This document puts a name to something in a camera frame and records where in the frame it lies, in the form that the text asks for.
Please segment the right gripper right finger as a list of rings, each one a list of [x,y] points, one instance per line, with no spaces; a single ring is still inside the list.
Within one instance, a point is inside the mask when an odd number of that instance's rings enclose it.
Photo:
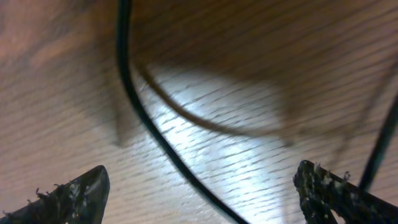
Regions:
[[[397,207],[340,178],[318,164],[303,160],[293,182],[300,208],[309,224],[336,223],[336,213],[346,223],[397,224]]]

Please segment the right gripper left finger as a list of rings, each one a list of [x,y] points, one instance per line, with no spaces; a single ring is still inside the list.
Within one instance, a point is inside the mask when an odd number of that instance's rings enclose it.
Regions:
[[[37,200],[5,213],[1,224],[101,224],[110,191],[105,166],[96,166]]]

